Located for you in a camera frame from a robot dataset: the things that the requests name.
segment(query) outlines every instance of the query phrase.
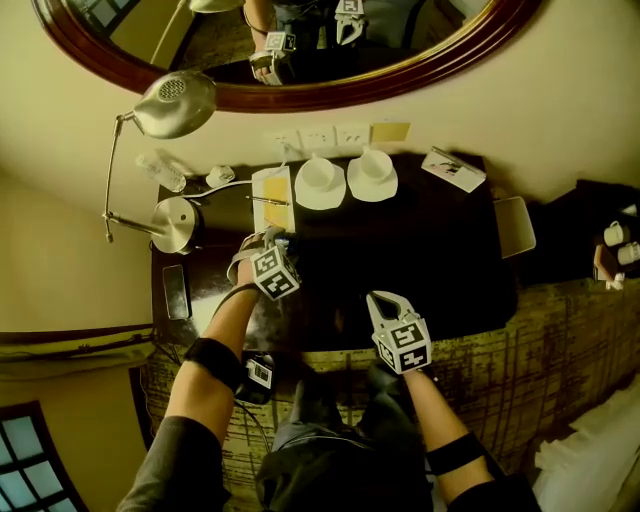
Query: wooden mirror frame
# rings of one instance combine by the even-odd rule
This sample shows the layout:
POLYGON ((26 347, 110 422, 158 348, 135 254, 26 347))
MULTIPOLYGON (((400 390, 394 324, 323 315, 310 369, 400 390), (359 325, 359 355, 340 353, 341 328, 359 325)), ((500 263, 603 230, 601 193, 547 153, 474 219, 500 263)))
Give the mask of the wooden mirror frame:
MULTIPOLYGON (((91 34, 67 0, 32 0, 42 26, 71 58, 110 82, 142 94, 167 73, 91 34)), ((267 87, 218 83, 218 109, 304 112, 378 101, 425 87, 495 51, 533 16, 542 0, 493 0, 449 38, 410 59, 369 73, 313 85, 267 87)))

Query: mirror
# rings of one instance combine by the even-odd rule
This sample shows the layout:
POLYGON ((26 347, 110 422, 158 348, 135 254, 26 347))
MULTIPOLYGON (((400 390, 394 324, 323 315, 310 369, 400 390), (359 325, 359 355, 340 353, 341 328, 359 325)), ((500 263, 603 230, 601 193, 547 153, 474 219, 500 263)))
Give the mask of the mirror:
POLYGON ((32 0, 80 64, 143 93, 169 70, 219 110, 299 112, 397 96, 495 51, 541 0, 32 0))
POLYGON ((400 63, 455 34, 491 0, 67 1, 87 30, 148 64, 277 85, 347 79, 400 63), (230 10, 208 12, 217 8, 230 10), (264 52, 252 66, 269 31, 295 36, 295 50, 275 58, 264 52))

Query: black shirt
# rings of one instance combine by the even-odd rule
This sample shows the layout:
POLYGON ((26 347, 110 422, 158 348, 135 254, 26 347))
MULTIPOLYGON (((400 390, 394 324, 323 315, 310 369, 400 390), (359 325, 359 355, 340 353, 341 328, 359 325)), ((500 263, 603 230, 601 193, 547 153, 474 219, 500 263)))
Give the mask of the black shirt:
MULTIPOLYGON (((424 474, 394 454, 318 439, 265 457, 257 477, 265 510, 432 510, 424 474)), ((200 423, 165 418, 133 486, 118 511, 219 511, 229 498, 222 486, 222 451, 200 423)), ((507 477, 473 487, 451 512, 536 511, 527 482, 507 477)))

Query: desk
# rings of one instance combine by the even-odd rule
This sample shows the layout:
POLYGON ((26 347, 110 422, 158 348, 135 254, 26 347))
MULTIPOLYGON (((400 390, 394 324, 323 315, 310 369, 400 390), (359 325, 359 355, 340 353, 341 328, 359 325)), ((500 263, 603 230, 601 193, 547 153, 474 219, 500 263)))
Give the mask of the desk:
MULTIPOLYGON (((298 292, 272 303, 262 297, 245 349, 346 350, 372 347, 365 303, 370 290, 407 297, 426 319, 433 340, 504 327, 516 308, 516 292, 500 243, 489 186, 471 194, 423 171, 424 155, 393 157, 397 195, 380 203, 354 199, 349 189, 334 210, 295 204, 303 281, 298 292)), ((350 159, 333 159, 346 169, 350 159)), ((301 163, 289 164, 292 179, 301 163)), ((249 179, 270 167, 234 167, 249 179)), ((153 316, 162 343, 190 345, 231 288, 225 273, 242 239, 253 231, 249 186, 231 187, 198 201, 202 249, 187 256, 153 250, 153 316), (184 267, 193 316, 169 320, 162 268, 184 267)), ((160 199, 171 195, 161 189, 160 199)))

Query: window frame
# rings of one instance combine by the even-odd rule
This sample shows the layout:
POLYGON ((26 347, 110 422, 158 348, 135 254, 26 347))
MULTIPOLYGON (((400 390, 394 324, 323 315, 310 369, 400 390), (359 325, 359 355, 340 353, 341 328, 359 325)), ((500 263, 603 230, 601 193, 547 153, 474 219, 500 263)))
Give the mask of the window frame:
POLYGON ((33 496, 36 498, 35 503, 24 507, 16 507, 15 505, 13 505, 2 488, 0 488, 0 496, 2 496, 2 498, 7 502, 12 512, 35 512, 39 510, 47 511, 49 510, 49 507, 60 503, 65 499, 70 500, 78 512, 88 512, 87 507, 82 502, 78 491, 73 485, 73 482, 69 478, 69 475, 64 469, 64 465, 62 464, 62 461, 58 456, 58 452, 56 451, 53 439, 51 438, 51 434, 49 433, 49 429, 47 428, 47 423, 44 419, 44 414, 42 413, 40 402, 33 401, 25 404, 0 407, 0 438, 2 438, 2 440, 4 441, 7 447, 7 451, 9 452, 9 455, 12 459, 12 462, 8 464, 0 465, 0 475, 5 475, 17 471, 18 473, 20 473, 20 476, 29 488, 29 491, 31 491, 33 496), (3 422, 18 418, 24 418, 25 416, 29 417, 33 422, 33 427, 35 429, 36 435, 38 436, 38 440, 40 441, 40 445, 42 446, 42 453, 27 457, 26 459, 18 460, 15 450, 13 449, 11 442, 9 441, 9 436, 7 435, 3 422), (55 473, 58 481, 60 482, 60 485, 62 486, 62 490, 45 498, 40 498, 38 492, 29 480, 29 477, 27 476, 25 470, 29 467, 43 462, 48 462, 49 464, 51 464, 53 472, 55 473))
POLYGON ((73 3, 70 4, 72 9, 75 9, 80 15, 87 20, 94 29, 96 29, 103 37, 111 40, 111 35, 115 32, 115 30, 120 26, 120 23, 124 21, 124 19, 129 15, 129 13, 134 9, 136 5, 140 3, 140 0, 129 0, 127 5, 124 7, 120 7, 116 0, 90 0, 90 3, 85 6, 78 6, 73 3), (109 22, 108 25, 103 25, 102 22, 98 19, 98 17, 93 12, 93 9, 100 3, 105 2, 106 4, 113 9, 115 16, 109 22))

